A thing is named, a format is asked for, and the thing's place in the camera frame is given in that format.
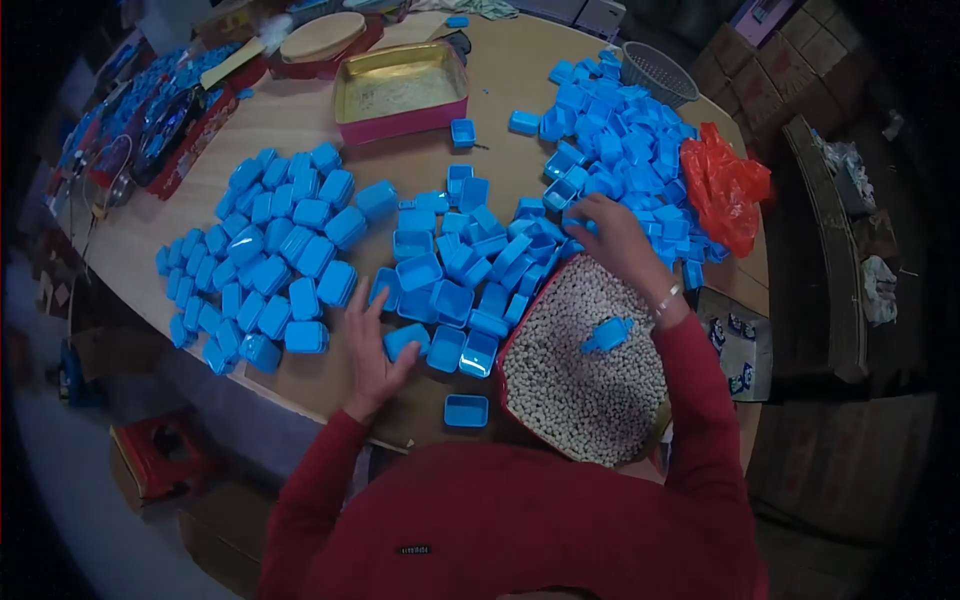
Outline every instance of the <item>red sweater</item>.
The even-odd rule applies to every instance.
[[[727,380],[696,318],[655,331],[674,418],[664,486],[503,444],[412,453],[341,512],[367,429],[334,415],[280,493],[258,597],[762,598]]]

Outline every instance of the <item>red stool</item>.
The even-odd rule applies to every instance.
[[[191,423],[193,414],[186,408],[110,428],[136,483],[140,506],[186,490],[199,494],[220,471],[221,461],[204,449],[205,439]]]

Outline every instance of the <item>hand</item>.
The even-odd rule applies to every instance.
[[[400,389],[420,355],[420,343],[411,342],[394,364],[387,360],[383,351],[383,337],[380,335],[380,313],[383,312],[383,303],[390,296],[390,288],[384,288],[365,311],[364,304],[369,293],[370,279],[364,277],[347,307],[353,396],[344,406],[344,412],[365,425],[373,422],[377,411]]]
[[[576,225],[567,226],[566,231],[604,269],[637,290],[647,306],[653,308],[666,300],[676,279],[650,246],[629,208],[603,194],[590,194],[572,206],[567,215],[596,224],[597,235]],[[686,307],[685,302],[672,304]]]

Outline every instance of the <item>white plastic bag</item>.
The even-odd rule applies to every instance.
[[[860,263],[863,272],[863,291],[866,299],[863,312],[867,321],[876,327],[897,319],[897,276],[879,256],[873,255]]]

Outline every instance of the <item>person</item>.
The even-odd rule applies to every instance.
[[[657,307],[652,333],[674,419],[665,483],[507,444],[436,444],[399,460],[341,511],[377,411],[417,361],[384,356],[384,290],[347,310],[353,395],[274,507],[258,598],[762,598],[766,571],[727,379],[631,212],[593,194],[567,231]]]

